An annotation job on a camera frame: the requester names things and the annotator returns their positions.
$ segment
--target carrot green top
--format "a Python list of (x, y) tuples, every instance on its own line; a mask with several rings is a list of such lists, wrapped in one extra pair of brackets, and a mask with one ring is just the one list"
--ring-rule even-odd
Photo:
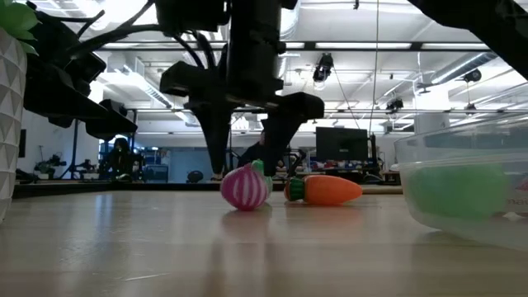
[(288, 198), (290, 201), (304, 199), (304, 180), (300, 178), (292, 178), (289, 182)]

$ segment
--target table surface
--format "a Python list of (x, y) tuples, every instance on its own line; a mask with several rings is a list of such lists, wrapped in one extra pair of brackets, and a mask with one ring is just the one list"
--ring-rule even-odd
[(402, 196), (268, 202), (241, 213), (217, 192), (15, 200), (0, 296), (528, 295), (528, 253), (422, 226)]

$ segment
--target plant leaf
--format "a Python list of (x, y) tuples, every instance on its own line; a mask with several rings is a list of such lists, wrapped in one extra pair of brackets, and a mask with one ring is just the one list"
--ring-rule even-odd
[(26, 52), (26, 54), (36, 54), (39, 55), (39, 53), (36, 52), (35, 48), (31, 45), (28, 45), (26, 42), (20, 41), (20, 44), (22, 45), (22, 48)]
[(0, 0), (0, 9), (8, 7), (13, 3), (13, 0)]
[(9, 34), (28, 31), (38, 23), (35, 12), (21, 3), (13, 3), (0, 13), (0, 26)]
[(11, 36), (18, 40), (36, 40), (36, 38), (29, 31), (15, 31), (11, 33)]

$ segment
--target computer monitor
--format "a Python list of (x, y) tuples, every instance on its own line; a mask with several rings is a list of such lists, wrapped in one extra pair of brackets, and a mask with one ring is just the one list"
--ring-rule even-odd
[(369, 137), (367, 130), (317, 127), (317, 159), (367, 161)]

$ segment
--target orange carrot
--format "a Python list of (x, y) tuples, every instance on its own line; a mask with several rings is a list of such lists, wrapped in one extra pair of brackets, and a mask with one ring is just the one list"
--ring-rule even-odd
[(287, 200), (304, 200), (313, 205), (340, 205), (362, 194), (361, 186), (340, 177), (308, 176), (292, 178), (286, 184)]

